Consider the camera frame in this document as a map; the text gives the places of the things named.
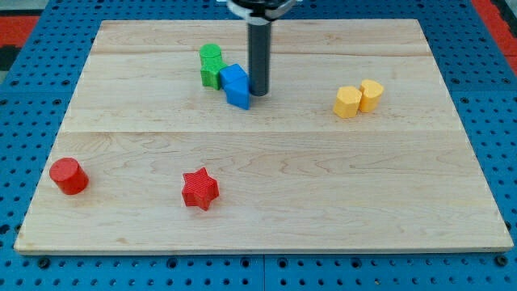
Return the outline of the black white robot flange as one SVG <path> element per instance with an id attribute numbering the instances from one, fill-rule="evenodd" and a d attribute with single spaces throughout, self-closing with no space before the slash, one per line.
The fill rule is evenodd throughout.
<path id="1" fill-rule="evenodd" d="M 246 21 L 275 21 L 286 15 L 297 3 L 297 0 L 227 0 L 226 6 Z"/>

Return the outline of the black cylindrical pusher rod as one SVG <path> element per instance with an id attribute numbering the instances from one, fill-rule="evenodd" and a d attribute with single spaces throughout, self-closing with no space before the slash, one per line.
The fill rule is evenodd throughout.
<path id="1" fill-rule="evenodd" d="M 264 96 L 270 87 L 271 23 L 249 24 L 247 35 L 250 93 Z"/>

